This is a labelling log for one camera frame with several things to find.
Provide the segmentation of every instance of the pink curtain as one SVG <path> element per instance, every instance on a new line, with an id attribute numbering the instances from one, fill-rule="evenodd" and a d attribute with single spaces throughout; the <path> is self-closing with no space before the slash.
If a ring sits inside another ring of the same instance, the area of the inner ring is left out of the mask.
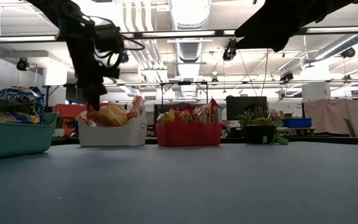
<path id="1" fill-rule="evenodd" d="M 312 118 L 315 133 L 349 134 L 344 118 L 358 136 L 358 100 L 317 100 L 305 103 L 305 116 Z"/>

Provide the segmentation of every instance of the black pot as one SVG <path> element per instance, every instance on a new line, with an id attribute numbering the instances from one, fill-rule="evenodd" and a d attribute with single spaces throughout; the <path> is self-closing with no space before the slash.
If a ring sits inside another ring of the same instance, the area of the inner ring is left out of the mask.
<path id="1" fill-rule="evenodd" d="M 244 127 L 246 142 L 249 144 L 270 144 L 273 143 L 275 126 L 249 125 Z"/>

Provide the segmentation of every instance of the ceiling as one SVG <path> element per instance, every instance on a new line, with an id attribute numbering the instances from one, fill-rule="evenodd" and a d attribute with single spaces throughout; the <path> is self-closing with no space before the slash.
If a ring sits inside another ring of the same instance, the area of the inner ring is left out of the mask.
<path id="1" fill-rule="evenodd" d="M 90 0 L 75 0 L 84 4 L 85 1 Z M 41 34 L 55 34 L 58 29 L 53 26 L 45 16 L 39 12 L 38 9 L 24 4 L 23 7 L 9 7 L 9 4 L 18 3 L 19 0 L 0 0 L 7 6 L 0 7 L 1 14 L 1 35 L 41 35 Z M 210 29 L 236 29 L 244 23 L 250 16 L 252 16 L 264 1 L 258 0 L 256 5 L 251 4 L 251 0 L 227 0 L 227 1 L 213 1 L 211 8 L 211 18 L 209 22 Z M 112 18 L 113 8 L 109 3 L 98 3 L 100 10 L 85 9 L 88 14 L 94 16 L 103 16 Z M 155 30 L 171 30 L 171 22 L 169 12 L 163 10 L 167 7 L 166 0 L 152 0 L 152 24 Z M 358 5 L 351 4 L 339 11 L 328 15 L 324 21 L 308 26 L 358 26 Z M 302 51 L 315 52 L 328 44 L 338 40 L 341 35 L 308 35 L 295 36 L 290 39 L 285 49 L 281 52 L 274 53 L 271 50 L 240 50 L 239 54 L 232 61 L 231 67 L 224 67 L 221 54 L 223 48 L 228 42 L 228 38 L 213 38 L 212 42 L 205 43 L 202 62 L 206 64 L 201 65 L 200 80 L 210 81 L 214 76 L 212 71 L 218 72 L 219 81 L 240 81 L 248 80 L 246 71 L 252 80 L 264 80 L 265 75 L 267 79 L 271 80 L 277 78 L 281 72 L 278 69 L 286 64 L 289 60 L 296 57 Z M 159 51 L 162 55 L 164 65 L 168 69 L 168 78 L 175 78 L 177 76 L 177 66 L 175 62 L 177 57 L 175 55 L 174 45 L 168 44 L 167 40 L 157 40 Z M 341 78 L 347 73 L 358 69 L 358 45 L 355 47 L 356 56 L 347 58 L 345 61 L 342 58 L 334 57 L 327 62 L 330 68 L 330 74 L 327 79 Z M 63 42 L 49 42 L 49 43 L 27 43 L 27 44 L 1 44 L 0 49 L 8 55 L 14 57 L 12 54 L 18 51 L 48 51 L 52 55 L 59 58 L 68 66 L 71 65 L 71 59 L 67 51 L 67 47 Z M 300 64 L 291 68 L 295 79 L 301 79 L 299 74 L 301 72 Z M 126 64 L 121 65 L 122 79 L 126 82 L 138 82 L 138 63 L 130 55 L 130 60 Z"/>

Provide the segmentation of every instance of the blue chip bag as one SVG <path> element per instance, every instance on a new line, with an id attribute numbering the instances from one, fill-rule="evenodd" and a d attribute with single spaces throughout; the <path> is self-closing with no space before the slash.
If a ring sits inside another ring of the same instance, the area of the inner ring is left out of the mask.
<path id="1" fill-rule="evenodd" d="M 0 90 L 0 122 L 45 124 L 44 94 L 37 87 Z"/>

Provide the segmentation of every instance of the fabric partition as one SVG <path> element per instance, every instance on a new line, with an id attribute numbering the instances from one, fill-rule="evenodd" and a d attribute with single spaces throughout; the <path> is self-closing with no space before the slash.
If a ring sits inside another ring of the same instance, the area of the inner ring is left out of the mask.
<path id="1" fill-rule="evenodd" d="M 349 119 L 358 136 L 358 100 L 317 100 L 304 103 L 305 117 L 312 118 L 315 133 L 349 134 Z"/>
<path id="2" fill-rule="evenodd" d="M 65 129 L 65 136 L 71 134 L 74 131 L 74 128 L 68 127 L 67 122 L 72 121 L 85 110 L 86 106 L 83 105 L 57 104 L 52 107 L 52 111 L 59 113 L 59 117 L 63 118 L 63 129 Z"/>

